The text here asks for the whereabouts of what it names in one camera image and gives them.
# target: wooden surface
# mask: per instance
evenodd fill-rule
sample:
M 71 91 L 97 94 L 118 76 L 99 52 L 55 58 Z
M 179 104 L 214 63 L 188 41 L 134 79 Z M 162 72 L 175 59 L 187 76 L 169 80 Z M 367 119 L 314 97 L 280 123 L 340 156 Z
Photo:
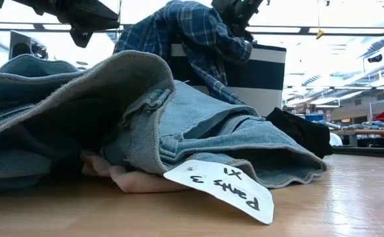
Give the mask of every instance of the wooden surface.
M 352 130 L 332 130 L 336 135 L 355 135 L 355 134 L 379 134 L 384 135 L 384 129 L 352 129 Z
M 318 181 L 272 190 L 271 226 L 198 191 L 132 195 L 89 181 L 0 194 L 0 237 L 384 236 L 384 158 L 325 160 Z

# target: black cloth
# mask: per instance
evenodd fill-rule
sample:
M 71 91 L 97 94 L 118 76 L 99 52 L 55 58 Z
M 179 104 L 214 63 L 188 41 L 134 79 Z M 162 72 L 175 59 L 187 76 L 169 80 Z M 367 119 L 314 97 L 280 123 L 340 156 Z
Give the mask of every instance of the black cloth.
M 329 128 L 327 126 L 307 121 L 278 108 L 275 108 L 266 117 L 266 120 L 319 158 L 332 155 L 333 150 L 329 144 Z

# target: handwritten label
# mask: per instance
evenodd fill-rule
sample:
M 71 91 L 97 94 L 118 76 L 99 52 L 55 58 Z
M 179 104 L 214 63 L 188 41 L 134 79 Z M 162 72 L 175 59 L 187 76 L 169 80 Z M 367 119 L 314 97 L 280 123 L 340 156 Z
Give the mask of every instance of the handwritten label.
M 189 160 L 164 173 L 164 177 L 211 194 L 264 224 L 273 221 L 274 202 L 270 191 L 238 168 Z

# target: light blue denim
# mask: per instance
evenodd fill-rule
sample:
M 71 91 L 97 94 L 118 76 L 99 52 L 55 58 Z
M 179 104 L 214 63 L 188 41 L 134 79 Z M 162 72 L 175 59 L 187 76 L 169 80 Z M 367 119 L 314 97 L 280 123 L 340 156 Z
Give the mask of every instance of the light blue denim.
M 0 191 L 76 167 L 80 150 L 92 147 L 112 164 L 155 174 L 187 159 L 225 163 L 269 188 L 327 170 L 252 107 L 173 80 L 153 54 L 123 51 L 83 72 L 21 55 L 0 69 Z

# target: plaid shirt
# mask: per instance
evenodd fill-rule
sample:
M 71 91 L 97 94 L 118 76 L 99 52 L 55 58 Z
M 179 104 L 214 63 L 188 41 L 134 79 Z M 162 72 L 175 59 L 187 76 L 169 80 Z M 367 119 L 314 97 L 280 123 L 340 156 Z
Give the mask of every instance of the plaid shirt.
M 191 67 L 204 81 L 212 97 L 232 104 L 244 104 L 227 87 L 224 62 L 247 62 L 252 44 L 235 38 L 220 15 L 200 3 L 168 2 L 151 16 L 124 30 L 116 42 L 114 53 L 145 51 L 168 61 L 171 43 L 178 40 Z

